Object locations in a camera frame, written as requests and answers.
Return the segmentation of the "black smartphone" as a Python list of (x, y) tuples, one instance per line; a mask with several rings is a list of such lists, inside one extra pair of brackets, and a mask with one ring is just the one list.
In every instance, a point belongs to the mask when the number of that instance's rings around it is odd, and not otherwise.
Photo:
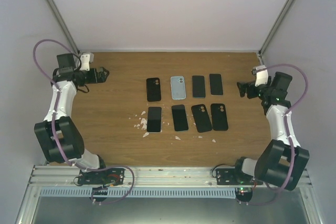
[(221, 74), (211, 73), (209, 75), (211, 95), (223, 95), (223, 83)]

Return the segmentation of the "black phone case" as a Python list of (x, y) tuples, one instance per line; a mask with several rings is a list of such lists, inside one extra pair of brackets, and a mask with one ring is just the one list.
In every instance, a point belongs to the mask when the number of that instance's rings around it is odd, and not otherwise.
[(161, 86), (159, 78), (146, 79), (146, 97), (148, 102), (161, 101)]
[(209, 132), (212, 130), (212, 124), (204, 104), (197, 104), (191, 107), (196, 129), (199, 133)]
[(211, 104), (212, 127), (215, 131), (227, 131), (228, 120), (226, 107), (222, 103)]

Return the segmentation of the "black phone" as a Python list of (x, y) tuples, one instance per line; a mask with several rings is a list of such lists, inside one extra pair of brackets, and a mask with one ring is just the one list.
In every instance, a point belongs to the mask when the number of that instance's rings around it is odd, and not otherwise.
[(194, 98), (206, 97), (204, 76), (192, 76), (192, 94)]
[(148, 108), (147, 131), (149, 133), (159, 133), (161, 131), (162, 108), (150, 106)]

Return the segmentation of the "light blue phone case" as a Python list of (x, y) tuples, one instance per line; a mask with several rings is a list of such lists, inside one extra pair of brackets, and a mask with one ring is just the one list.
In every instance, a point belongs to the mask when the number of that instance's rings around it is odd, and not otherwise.
[(173, 100), (186, 99), (185, 81), (183, 76), (172, 76), (170, 79)]

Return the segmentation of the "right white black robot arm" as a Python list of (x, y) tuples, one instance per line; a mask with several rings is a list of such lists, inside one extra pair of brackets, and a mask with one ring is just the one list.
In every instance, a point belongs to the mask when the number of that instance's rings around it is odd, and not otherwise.
[(255, 81), (237, 83), (241, 97), (260, 98), (271, 134), (259, 159), (241, 157), (236, 161), (232, 176), (237, 184), (255, 178), (288, 191), (296, 188), (310, 155), (293, 133), (292, 105), (286, 99), (291, 81), (292, 76), (286, 73), (276, 72), (271, 78), (263, 71), (256, 74)]

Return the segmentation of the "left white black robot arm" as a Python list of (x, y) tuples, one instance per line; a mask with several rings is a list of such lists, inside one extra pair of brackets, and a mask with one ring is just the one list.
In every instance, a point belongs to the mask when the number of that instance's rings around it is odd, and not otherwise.
[(108, 179), (103, 159), (85, 149), (83, 138), (71, 119), (72, 105), (77, 92), (88, 93), (89, 84), (106, 82), (109, 71), (104, 67), (92, 68), (91, 52), (79, 56), (57, 56), (58, 68), (52, 73), (52, 100), (47, 115), (35, 124), (34, 132), (46, 160), (59, 164), (69, 161), (79, 165), (96, 184)]

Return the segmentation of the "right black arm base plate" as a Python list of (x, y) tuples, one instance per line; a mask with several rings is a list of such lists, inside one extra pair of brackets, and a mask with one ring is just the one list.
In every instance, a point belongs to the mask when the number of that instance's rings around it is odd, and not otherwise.
[(211, 175), (216, 179), (217, 185), (253, 186), (254, 184), (263, 184), (234, 167), (215, 166), (211, 171)]

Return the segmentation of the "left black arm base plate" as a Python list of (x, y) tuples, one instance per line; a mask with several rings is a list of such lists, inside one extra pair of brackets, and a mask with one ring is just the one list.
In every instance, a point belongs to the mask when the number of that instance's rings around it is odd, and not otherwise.
[(80, 170), (79, 175), (74, 178), (73, 182), (77, 186), (117, 186), (123, 184), (124, 172), (124, 168), (112, 168), (102, 172), (83, 172)]

